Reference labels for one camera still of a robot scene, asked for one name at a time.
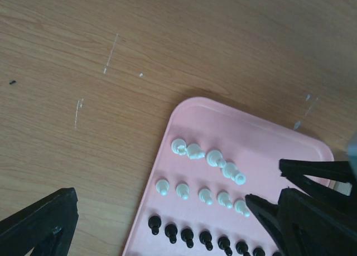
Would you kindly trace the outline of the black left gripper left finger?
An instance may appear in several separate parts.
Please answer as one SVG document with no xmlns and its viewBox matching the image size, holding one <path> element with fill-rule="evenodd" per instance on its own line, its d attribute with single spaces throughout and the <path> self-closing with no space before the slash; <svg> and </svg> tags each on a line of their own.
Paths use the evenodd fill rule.
<svg viewBox="0 0 357 256">
<path fill-rule="evenodd" d="M 67 255 L 78 222 L 78 198 L 63 188 L 1 221 L 1 255 Z"/>
</svg>

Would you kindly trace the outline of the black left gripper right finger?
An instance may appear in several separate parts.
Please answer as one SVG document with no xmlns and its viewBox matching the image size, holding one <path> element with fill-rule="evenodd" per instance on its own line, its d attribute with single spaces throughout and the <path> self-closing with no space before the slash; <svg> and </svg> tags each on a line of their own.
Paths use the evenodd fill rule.
<svg viewBox="0 0 357 256">
<path fill-rule="evenodd" d="M 282 255 L 356 255 L 356 220 L 295 189 L 284 189 L 277 214 Z"/>
</svg>

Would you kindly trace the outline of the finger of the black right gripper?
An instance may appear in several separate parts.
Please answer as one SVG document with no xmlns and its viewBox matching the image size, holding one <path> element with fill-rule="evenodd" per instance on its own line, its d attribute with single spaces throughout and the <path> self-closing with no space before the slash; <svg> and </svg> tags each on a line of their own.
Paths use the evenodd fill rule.
<svg viewBox="0 0 357 256">
<path fill-rule="evenodd" d="M 356 177 L 348 161 L 297 161 L 281 159 L 281 176 L 291 181 L 305 193 L 324 203 L 356 203 Z M 352 185 L 349 196 L 323 186 L 309 176 L 330 179 Z"/>
<path fill-rule="evenodd" d="M 245 202 L 249 210 L 271 236 L 277 248 L 284 250 L 283 235 L 278 222 L 279 206 L 253 194 L 246 195 Z"/>
</svg>

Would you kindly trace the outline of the white chess queen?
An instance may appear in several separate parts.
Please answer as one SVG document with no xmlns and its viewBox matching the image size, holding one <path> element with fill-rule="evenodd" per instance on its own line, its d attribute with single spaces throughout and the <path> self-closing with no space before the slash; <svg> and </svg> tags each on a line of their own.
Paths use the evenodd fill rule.
<svg viewBox="0 0 357 256">
<path fill-rule="evenodd" d="M 230 178 L 233 180 L 237 185 L 243 185 L 246 182 L 246 176 L 241 173 L 238 169 L 237 166 L 232 163 L 228 162 L 225 167 L 221 169 L 221 172 L 224 177 Z"/>
</svg>

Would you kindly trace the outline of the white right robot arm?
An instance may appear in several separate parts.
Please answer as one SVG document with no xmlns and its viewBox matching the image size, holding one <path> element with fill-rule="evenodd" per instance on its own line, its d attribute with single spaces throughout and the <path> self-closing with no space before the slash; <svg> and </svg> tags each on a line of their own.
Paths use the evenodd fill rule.
<svg viewBox="0 0 357 256">
<path fill-rule="evenodd" d="M 356 255 L 356 137 L 347 161 L 281 159 L 283 189 L 277 204 L 253 194 L 246 204 L 280 255 Z"/>
</svg>

